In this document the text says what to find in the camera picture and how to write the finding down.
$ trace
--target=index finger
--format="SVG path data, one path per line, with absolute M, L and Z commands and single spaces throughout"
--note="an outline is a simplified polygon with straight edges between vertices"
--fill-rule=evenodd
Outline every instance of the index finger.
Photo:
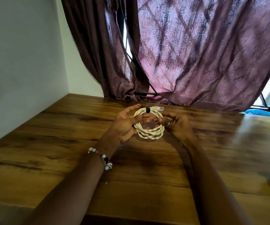
M 176 116 L 178 115 L 177 113 L 169 112 L 169 111 L 161 111 L 160 113 L 165 117 L 169 117 L 169 118 L 173 118 L 173 119 L 175 119 Z
M 140 108 L 140 107 L 141 107 L 141 105 L 138 103 L 138 104 L 136 104 L 136 105 L 127 107 L 127 108 L 124 109 L 122 112 L 125 112 L 125 113 L 127 114 L 127 113 L 129 113 L 129 112 L 131 112 L 131 111 L 133 111 L 133 110 L 136 110 L 136 109 Z

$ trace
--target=blue plastic object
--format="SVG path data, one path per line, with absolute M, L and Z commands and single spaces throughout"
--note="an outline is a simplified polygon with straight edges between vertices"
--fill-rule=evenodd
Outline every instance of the blue plastic object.
M 261 115 L 270 117 L 270 112 L 258 109 L 249 109 L 245 111 L 246 114 Z

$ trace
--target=person's right arm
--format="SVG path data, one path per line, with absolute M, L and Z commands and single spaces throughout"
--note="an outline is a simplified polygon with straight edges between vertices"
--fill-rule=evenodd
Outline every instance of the person's right arm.
M 249 217 L 224 184 L 215 168 L 210 163 L 197 136 L 190 127 L 186 115 L 161 112 L 163 118 L 154 118 L 168 129 L 187 150 L 198 194 L 201 199 L 203 219 L 206 224 L 252 224 Z

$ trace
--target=hand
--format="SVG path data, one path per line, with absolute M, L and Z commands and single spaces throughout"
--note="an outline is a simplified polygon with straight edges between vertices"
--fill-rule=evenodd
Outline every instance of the hand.
M 140 107 L 140 104 L 136 104 L 119 112 L 115 117 L 114 123 L 109 128 L 111 132 L 115 133 L 121 144 L 130 139 L 134 134 L 137 134 L 136 129 L 133 127 L 134 124 L 140 122 L 141 125 L 144 125 L 150 122 L 150 119 L 143 120 L 143 118 L 149 118 L 151 114 L 142 114 L 137 115 L 136 117 L 133 117 L 132 115 L 128 116 L 129 112 Z
M 170 132 L 181 142 L 192 137 L 196 137 L 186 115 L 173 112 L 161 112 L 163 117 L 153 118 L 153 122 L 158 122 L 168 128 Z

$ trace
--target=person's left arm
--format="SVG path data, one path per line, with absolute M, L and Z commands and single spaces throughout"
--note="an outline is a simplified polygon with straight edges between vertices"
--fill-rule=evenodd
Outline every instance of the person's left arm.
M 88 209 L 93 192 L 105 170 L 101 155 L 109 159 L 117 147 L 127 141 L 136 130 L 133 124 L 148 123 L 150 114 L 128 117 L 140 104 L 130 106 L 118 113 L 114 123 L 95 145 L 98 154 L 89 153 L 34 209 L 23 224 L 79 225 Z

